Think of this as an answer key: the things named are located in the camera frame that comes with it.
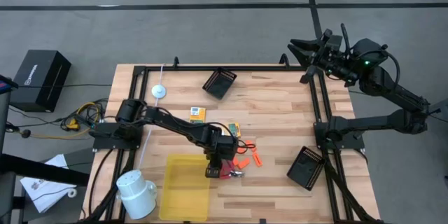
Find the gray concrete floor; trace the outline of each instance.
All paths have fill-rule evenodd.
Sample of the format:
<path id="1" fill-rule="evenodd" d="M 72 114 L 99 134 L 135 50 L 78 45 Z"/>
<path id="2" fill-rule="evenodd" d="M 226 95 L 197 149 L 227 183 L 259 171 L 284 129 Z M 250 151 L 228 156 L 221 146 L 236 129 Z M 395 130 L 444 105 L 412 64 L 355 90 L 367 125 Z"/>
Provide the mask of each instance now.
<path id="1" fill-rule="evenodd" d="M 414 3 L 448 0 L 316 0 L 322 3 Z M 0 0 L 0 6 L 60 6 L 117 4 L 203 4 L 238 2 L 298 2 L 308 0 Z M 387 43 L 399 60 L 400 84 L 430 102 L 448 98 L 445 69 L 448 9 L 325 9 L 318 10 L 323 29 L 339 33 L 346 24 L 351 42 L 368 37 Z M 268 63 L 287 53 L 291 38 L 312 39 L 309 9 L 279 10 L 100 10 L 0 11 L 0 74 L 14 77 L 28 49 L 59 50 L 73 64 L 66 83 L 111 83 L 119 63 Z M 384 66 L 395 74 L 391 62 Z M 30 113 L 58 118 L 84 102 L 107 97 L 108 87 L 65 88 L 56 111 Z M 390 113 L 385 99 L 351 96 L 357 117 Z M 34 123 L 10 112 L 17 125 Z M 420 135 L 394 131 L 365 134 L 369 170 L 381 217 L 390 223 L 446 223 L 448 189 L 448 129 L 430 118 Z M 35 133 L 60 134 L 55 126 L 32 128 Z M 89 148 L 92 141 L 59 141 L 6 137 L 4 152 L 43 160 L 58 153 Z M 81 201 L 33 223 L 74 221 Z"/>

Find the black box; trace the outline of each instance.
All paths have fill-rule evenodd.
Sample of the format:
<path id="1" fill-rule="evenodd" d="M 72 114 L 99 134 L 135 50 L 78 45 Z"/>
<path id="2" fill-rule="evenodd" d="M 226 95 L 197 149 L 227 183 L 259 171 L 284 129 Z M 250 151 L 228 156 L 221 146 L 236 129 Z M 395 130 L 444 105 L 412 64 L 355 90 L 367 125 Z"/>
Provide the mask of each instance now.
<path id="1" fill-rule="evenodd" d="M 70 66 L 56 50 L 28 50 L 14 77 L 19 88 L 11 93 L 10 105 L 26 112 L 53 112 Z"/>

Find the wooden tabletop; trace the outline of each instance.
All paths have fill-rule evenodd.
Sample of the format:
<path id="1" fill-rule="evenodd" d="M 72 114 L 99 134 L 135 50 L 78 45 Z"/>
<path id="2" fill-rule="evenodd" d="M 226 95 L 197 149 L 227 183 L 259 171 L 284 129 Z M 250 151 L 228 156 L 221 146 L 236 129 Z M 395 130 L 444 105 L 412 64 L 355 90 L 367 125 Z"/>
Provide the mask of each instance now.
<path id="1" fill-rule="evenodd" d="M 119 64 L 111 88 L 106 115 L 116 115 L 121 101 L 127 99 L 131 85 L 133 64 Z M 297 157 L 301 147 L 308 146 L 317 153 L 313 132 L 314 110 L 309 85 L 299 83 L 296 71 L 236 71 L 238 77 L 222 100 L 214 99 L 202 90 L 210 71 L 163 71 L 162 84 L 167 96 L 159 106 L 169 109 L 174 116 L 189 119 L 190 107 L 206 108 L 206 121 L 220 123 L 238 122 L 241 139 L 251 140 L 263 162 L 257 167 L 249 151 L 249 166 L 243 169 L 244 178 L 212 179 L 210 184 L 209 217 L 207 222 L 258 223 L 260 218 L 268 223 L 332 223 L 325 173 L 321 173 L 311 192 L 291 181 L 286 172 Z M 146 88 L 146 102 L 154 104 L 151 88 L 159 83 L 160 72 L 152 71 Z M 326 79 L 331 109 L 334 116 L 354 118 L 348 90 L 341 81 Z M 318 98 L 323 113 L 319 81 L 316 82 Z M 141 171 L 146 180 L 157 185 L 157 205 L 163 194 L 166 159 L 169 154 L 202 154 L 202 148 L 191 144 L 184 136 L 156 126 L 153 127 Z M 88 214 L 88 195 L 93 174 L 106 150 L 96 153 L 83 208 Z M 113 151 L 99 172 L 94 187 L 94 209 L 111 186 L 117 151 Z M 139 163 L 141 149 L 136 152 L 135 165 Z M 237 155 L 240 160 L 245 155 Z M 365 160 L 352 150 L 342 151 L 342 160 L 349 189 L 365 210 L 379 218 L 377 203 Z M 341 218 L 345 217 L 342 196 L 337 190 Z M 115 201 L 113 218 L 118 217 L 120 200 Z M 163 223 L 158 218 L 159 209 L 137 223 Z"/>

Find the yellow cable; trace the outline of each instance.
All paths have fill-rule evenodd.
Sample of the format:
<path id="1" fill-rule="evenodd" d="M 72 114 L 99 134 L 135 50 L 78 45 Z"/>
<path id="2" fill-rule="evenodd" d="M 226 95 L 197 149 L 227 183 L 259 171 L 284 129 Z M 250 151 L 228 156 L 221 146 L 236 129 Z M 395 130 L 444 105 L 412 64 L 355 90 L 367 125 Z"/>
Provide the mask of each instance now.
<path id="1" fill-rule="evenodd" d="M 83 108 L 85 106 L 88 106 L 88 105 L 93 105 L 97 109 L 97 116 L 95 117 L 95 120 L 94 120 L 94 122 L 97 122 L 98 121 L 98 116 L 99 116 L 99 108 L 93 102 L 87 102 L 87 103 L 83 104 L 82 106 L 80 106 L 78 108 L 76 114 L 79 115 L 79 113 L 83 110 Z M 42 139 L 45 139 L 45 138 L 47 138 L 47 139 L 70 139 L 72 137 L 77 137 L 79 135 L 82 135 L 82 134 L 88 132 L 89 130 L 90 129 L 86 129 L 86 130 L 83 130 L 82 132 L 79 132 L 79 133 L 76 133 L 76 134 L 72 134 L 72 135 L 69 135 L 69 136 L 47 136 L 47 135 L 33 134 L 33 135 L 31 135 L 31 137 L 42 138 Z"/>

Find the orange object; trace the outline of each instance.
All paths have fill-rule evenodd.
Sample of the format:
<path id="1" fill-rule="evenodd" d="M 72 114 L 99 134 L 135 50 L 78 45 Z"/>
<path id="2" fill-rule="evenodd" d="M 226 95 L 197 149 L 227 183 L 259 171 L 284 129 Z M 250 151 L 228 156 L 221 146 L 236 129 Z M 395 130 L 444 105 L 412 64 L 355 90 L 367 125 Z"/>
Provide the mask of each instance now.
<path id="1" fill-rule="evenodd" d="M 241 162 L 238 164 L 238 168 L 243 169 L 243 168 L 245 168 L 250 162 L 251 162 L 251 161 L 250 161 L 248 158 L 246 158 L 245 160 L 241 161 Z"/>
<path id="2" fill-rule="evenodd" d="M 261 162 L 260 156 L 258 155 L 258 153 L 252 153 L 252 157 L 255 160 L 255 163 L 257 164 L 258 167 L 263 165 L 263 162 Z"/>
<path id="3" fill-rule="evenodd" d="M 233 165 L 237 166 L 239 164 L 239 161 L 237 159 L 237 157 L 233 157 Z"/>
<path id="4" fill-rule="evenodd" d="M 254 143 L 252 143 L 252 141 L 249 141 L 249 140 L 246 141 L 246 144 L 253 144 L 253 145 L 255 145 Z M 252 152 L 254 153 L 254 152 L 257 151 L 257 147 L 252 148 L 251 150 L 252 150 Z"/>

